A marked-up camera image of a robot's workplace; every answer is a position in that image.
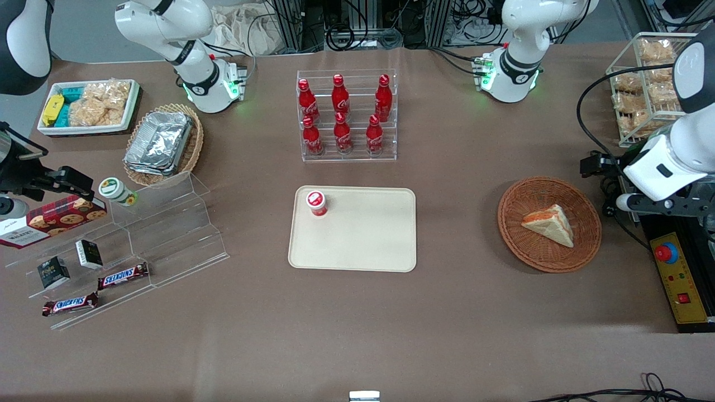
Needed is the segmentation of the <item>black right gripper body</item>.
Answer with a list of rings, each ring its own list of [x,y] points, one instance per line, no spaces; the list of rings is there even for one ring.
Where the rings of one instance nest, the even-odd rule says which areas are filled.
[[[31,156],[32,153],[11,137],[13,133],[15,130],[2,123],[1,193],[23,196],[23,185],[44,176],[49,169],[38,158],[23,160],[21,157]]]

